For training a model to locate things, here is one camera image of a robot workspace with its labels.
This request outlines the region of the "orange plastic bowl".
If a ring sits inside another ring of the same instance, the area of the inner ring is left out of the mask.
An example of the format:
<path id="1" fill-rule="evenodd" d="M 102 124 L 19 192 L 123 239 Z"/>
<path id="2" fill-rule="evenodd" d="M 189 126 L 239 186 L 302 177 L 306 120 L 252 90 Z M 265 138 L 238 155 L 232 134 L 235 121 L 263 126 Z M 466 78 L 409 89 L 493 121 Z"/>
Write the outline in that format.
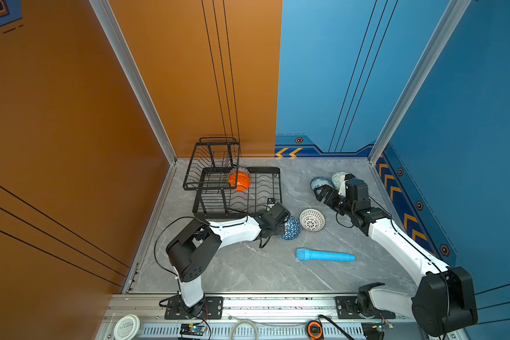
<path id="1" fill-rule="evenodd" d="M 246 191 L 251 187 L 251 174 L 244 168 L 233 169 L 228 174 L 228 184 L 235 191 Z"/>

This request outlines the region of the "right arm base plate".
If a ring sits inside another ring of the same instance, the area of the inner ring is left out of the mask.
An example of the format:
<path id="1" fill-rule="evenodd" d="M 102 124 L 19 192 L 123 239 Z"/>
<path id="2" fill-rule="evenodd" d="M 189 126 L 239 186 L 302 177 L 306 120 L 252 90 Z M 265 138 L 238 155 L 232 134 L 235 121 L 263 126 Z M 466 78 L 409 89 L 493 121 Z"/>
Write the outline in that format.
<path id="1" fill-rule="evenodd" d="M 354 296 L 337 296 L 334 299 L 337 314 L 340 320 L 352 319 L 380 319 L 383 317 L 387 320 L 394 320 L 397 316 L 395 313 L 382 310 L 368 310 L 363 311 L 358 298 Z"/>

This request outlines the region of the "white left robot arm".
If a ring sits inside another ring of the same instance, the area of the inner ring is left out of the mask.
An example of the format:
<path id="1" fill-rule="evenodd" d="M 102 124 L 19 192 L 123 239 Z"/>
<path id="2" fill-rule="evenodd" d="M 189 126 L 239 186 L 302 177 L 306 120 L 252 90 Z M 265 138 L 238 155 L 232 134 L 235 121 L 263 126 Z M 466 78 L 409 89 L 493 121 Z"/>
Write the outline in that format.
<path id="1" fill-rule="evenodd" d="M 193 218 L 167 245 L 166 253 L 178 276 L 180 297 L 186 309 L 204 299 L 201 275 L 219 249 L 241 242 L 259 241 L 261 249 L 273 236 L 285 234 L 290 211 L 276 203 L 261 212 L 222 222 Z"/>

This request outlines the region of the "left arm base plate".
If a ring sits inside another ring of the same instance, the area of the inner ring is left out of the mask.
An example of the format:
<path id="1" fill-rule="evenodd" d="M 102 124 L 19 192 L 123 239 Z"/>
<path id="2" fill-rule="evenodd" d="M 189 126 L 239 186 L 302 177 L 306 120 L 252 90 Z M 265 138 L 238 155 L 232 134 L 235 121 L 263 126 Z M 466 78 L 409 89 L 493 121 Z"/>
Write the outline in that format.
<path id="1" fill-rule="evenodd" d="M 159 306 L 164 309 L 166 320 L 220 320 L 223 297 L 204 297 L 187 307 L 181 296 L 175 295 L 161 300 Z"/>

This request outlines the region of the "blue geometric patterned bowl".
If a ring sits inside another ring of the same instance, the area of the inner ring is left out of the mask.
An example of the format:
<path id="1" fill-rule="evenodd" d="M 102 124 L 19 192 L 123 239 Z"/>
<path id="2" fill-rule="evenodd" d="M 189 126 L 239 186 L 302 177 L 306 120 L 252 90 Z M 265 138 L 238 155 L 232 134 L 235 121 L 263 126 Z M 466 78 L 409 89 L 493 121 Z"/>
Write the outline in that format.
<path id="1" fill-rule="evenodd" d="M 279 235 L 279 238 L 286 241 L 291 241 L 300 236 L 303 227 L 300 221 L 295 216 L 290 216 L 288 221 L 285 223 L 285 230 L 283 235 Z"/>

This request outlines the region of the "white lattice patterned bowl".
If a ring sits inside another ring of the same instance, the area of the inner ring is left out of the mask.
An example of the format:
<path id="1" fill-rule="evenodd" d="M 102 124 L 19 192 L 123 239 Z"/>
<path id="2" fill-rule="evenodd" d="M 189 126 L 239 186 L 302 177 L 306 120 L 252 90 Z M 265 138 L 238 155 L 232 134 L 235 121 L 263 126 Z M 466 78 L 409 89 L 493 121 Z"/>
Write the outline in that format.
<path id="1" fill-rule="evenodd" d="M 319 232 L 324 229 L 326 220 L 324 215 L 313 208 L 305 209 L 299 215 L 302 228 L 308 232 Z"/>

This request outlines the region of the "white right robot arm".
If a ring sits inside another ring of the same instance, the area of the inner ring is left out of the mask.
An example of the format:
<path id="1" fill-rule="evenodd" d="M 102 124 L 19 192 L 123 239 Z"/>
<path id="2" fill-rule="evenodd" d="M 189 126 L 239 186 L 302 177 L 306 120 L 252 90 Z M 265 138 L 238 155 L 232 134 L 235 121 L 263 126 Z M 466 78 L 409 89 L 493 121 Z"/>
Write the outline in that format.
<path id="1" fill-rule="evenodd" d="M 350 217 L 352 225 L 381 245 L 408 272 L 416 293 L 408 296 L 371 283 L 358 289 L 358 311 L 375 317 L 388 311 L 411 318 L 430 336 L 446 334 L 478 322 L 472 276 L 463 268 L 452 268 L 418 245 L 392 220 L 384 209 L 374 207 L 365 184 L 353 179 L 341 195 L 333 186 L 314 189 L 318 201 L 339 215 Z"/>

